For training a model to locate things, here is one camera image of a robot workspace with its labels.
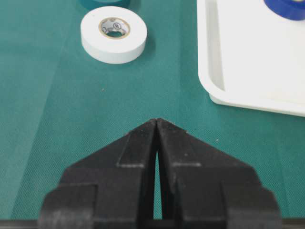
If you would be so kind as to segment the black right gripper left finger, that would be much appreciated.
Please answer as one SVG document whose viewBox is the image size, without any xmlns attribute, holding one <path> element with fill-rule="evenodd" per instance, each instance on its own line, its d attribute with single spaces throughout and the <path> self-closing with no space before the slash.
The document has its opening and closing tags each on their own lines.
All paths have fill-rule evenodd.
<svg viewBox="0 0 305 229">
<path fill-rule="evenodd" d="M 66 168 L 44 199 L 41 229 L 138 229 L 153 218 L 157 121 Z"/>
</svg>

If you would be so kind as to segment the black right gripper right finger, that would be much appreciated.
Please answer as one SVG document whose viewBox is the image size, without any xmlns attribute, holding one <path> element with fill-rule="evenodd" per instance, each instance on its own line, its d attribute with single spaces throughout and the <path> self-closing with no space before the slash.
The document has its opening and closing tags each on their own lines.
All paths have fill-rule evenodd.
<svg viewBox="0 0 305 229">
<path fill-rule="evenodd" d="M 180 229 L 279 229 L 271 191 L 248 164 L 157 120 L 162 214 Z"/>
</svg>

